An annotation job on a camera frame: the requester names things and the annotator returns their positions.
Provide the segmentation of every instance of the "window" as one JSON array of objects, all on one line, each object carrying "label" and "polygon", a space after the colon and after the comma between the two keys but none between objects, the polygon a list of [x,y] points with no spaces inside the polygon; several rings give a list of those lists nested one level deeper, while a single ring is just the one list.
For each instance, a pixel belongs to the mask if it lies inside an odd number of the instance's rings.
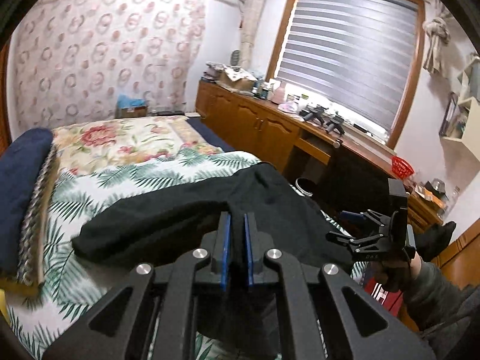
[{"label": "window", "polygon": [[394,148],[418,82],[424,16],[421,0],[288,0],[267,78],[365,117]]}]

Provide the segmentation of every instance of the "window blind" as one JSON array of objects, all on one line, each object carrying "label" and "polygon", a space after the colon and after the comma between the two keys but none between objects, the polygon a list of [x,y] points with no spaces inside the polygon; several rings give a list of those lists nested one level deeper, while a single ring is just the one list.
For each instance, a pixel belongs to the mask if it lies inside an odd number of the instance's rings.
[{"label": "window blind", "polygon": [[390,131],[415,49],[417,10],[407,0],[298,0],[277,77]]}]

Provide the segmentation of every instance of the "silver screw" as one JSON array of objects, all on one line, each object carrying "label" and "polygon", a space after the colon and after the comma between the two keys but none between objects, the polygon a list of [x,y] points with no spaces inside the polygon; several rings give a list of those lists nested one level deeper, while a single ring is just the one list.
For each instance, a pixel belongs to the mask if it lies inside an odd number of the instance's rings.
[{"label": "silver screw", "polygon": [[278,249],[270,249],[268,252],[267,252],[267,256],[270,257],[271,259],[279,259],[280,257],[282,257],[282,251],[281,250],[278,250]]},{"label": "silver screw", "polygon": [[152,270],[152,266],[150,264],[143,263],[137,265],[137,268],[135,270],[139,275],[146,275],[150,273],[150,271]]},{"label": "silver screw", "polygon": [[338,267],[335,264],[325,264],[323,266],[323,271],[327,275],[336,275],[338,273]]},{"label": "silver screw", "polygon": [[196,259],[202,259],[207,256],[208,252],[205,249],[199,247],[198,249],[195,249],[192,254]]}]

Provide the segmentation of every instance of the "wall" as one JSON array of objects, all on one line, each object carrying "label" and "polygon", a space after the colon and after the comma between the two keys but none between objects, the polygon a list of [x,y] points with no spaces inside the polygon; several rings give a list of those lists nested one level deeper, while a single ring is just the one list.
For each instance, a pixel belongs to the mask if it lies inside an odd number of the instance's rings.
[{"label": "wall", "polygon": [[[266,0],[253,52],[252,68],[266,73],[282,19],[286,0]],[[426,19],[434,17],[434,10],[426,4]],[[448,76],[456,77],[467,64],[473,45],[455,20],[449,22],[451,42],[445,48]],[[428,50],[426,37],[425,50]],[[455,186],[462,190],[457,205],[448,220],[457,222],[452,240],[457,239],[479,217],[480,163],[468,151],[459,151],[438,137],[450,92],[450,81],[430,76],[421,71],[417,92],[395,151],[405,158],[423,180],[439,178],[445,181],[447,193]]]},{"label": "wall", "polygon": [[[190,67],[185,89],[187,111],[194,110],[198,80],[205,70],[205,62],[228,63],[230,53],[239,48],[240,11],[236,0],[205,0],[205,32],[195,62]],[[18,30],[12,35],[7,67],[7,107],[12,138],[16,139],[22,130],[14,105],[14,58]]]}]

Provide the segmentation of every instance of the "wooden window frame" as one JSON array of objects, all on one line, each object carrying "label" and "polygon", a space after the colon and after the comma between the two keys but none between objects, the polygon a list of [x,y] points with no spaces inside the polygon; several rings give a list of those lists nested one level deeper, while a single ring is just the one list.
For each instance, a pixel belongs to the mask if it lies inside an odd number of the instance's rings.
[{"label": "wooden window frame", "polygon": [[[422,69],[422,60],[423,60],[423,47],[425,44],[425,31],[423,30],[423,22],[425,21],[425,2],[423,0],[408,0],[412,3],[418,5],[417,13],[417,23],[416,23],[416,40],[415,40],[415,50],[412,56],[412,63],[410,65],[410,72],[406,79],[405,88],[403,91],[402,99],[400,100],[400,105],[395,115],[393,121],[392,130],[390,132],[390,138],[386,146],[390,149],[395,149],[400,134],[402,133],[407,117],[410,113],[410,108],[412,107],[413,98],[415,97],[415,92],[417,91],[417,85],[420,77],[420,70]],[[283,11],[282,21],[280,22],[280,28],[278,30],[277,39],[275,40],[275,45],[273,47],[272,56],[270,58],[270,64],[268,65],[268,71],[266,80],[273,78],[275,69],[277,68],[278,59],[280,57],[280,52],[282,51],[282,44],[287,33],[287,27],[289,25],[290,15],[292,13],[293,7],[296,0],[286,0],[285,10]]]}]

